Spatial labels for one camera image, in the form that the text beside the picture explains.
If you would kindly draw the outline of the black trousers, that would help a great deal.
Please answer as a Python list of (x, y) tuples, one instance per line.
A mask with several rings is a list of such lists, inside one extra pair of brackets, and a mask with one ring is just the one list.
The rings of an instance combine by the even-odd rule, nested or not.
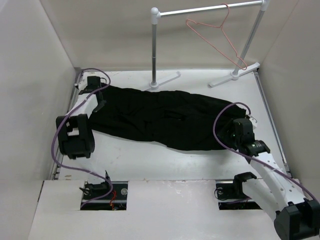
[(185, 91), (149, 92), (109, 86), (102, 91), (105, 105), (91, 114), (93, 130), (138, 142), (158, 142), (180, 151), (212, 151), (223, 147), (219, 132), (246, 110), (229, 101)]

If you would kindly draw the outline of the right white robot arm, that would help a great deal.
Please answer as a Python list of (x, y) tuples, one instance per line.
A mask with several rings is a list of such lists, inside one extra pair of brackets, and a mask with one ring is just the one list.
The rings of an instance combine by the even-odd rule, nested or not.
[(315, 198), (307, 199), (307, 190), (282, 171), (268, 146), (255, 139), (248, 118), (232, 120), (214, 138), (225, 149), (244, 157), (262, 179), (252, 172), (237, 174), (226, 188), (217, 186), (220, 200), (252, 199), (273, 221), (282, 240), (303, 240), (320, 234), (320, 203)]

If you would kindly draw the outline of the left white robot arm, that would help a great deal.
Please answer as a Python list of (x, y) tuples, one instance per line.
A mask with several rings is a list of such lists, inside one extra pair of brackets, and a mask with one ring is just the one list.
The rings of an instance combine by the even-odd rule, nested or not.
[(70, 160), (89, 159), (95, 150), (95, 139), (89, 118), (105, 106), (106, 100), (102, 91), (109, 87), (111, 78), (106, 75), (88, 76), (85, 81), (76, 85), (78, 96), (75, 105), (63, 116), (56, 118), (56, 132), (51, 144), (53, 161), (61, 168), (90, 174), (104, 180), (95, 187), (96, 199), (108, 199), (112, 195), (113, 185), (109, 176), (101, 176), (93, 170), (68, 166), (60, 163), (54, 153), (55, 143), (62, 155)]

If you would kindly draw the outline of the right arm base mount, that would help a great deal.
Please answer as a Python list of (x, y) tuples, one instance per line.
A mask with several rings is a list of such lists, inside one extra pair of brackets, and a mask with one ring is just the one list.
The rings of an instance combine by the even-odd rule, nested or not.
[(218, 181), (214, 196), (221, 211), (261, 210), (259, 205), (243, 193), (236, 193), (231, 181)]

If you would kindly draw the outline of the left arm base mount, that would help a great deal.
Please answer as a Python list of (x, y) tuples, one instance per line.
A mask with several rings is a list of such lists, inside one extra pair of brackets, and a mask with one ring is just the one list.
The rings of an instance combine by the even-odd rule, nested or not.
[(113, 189), (107, 182), (97, 184), (85, 182), (82, 191), (80, 210), (82, 211), (125, 211), (127, 209), (127, 198), (129, 183), (127, 181), (112, 182)]

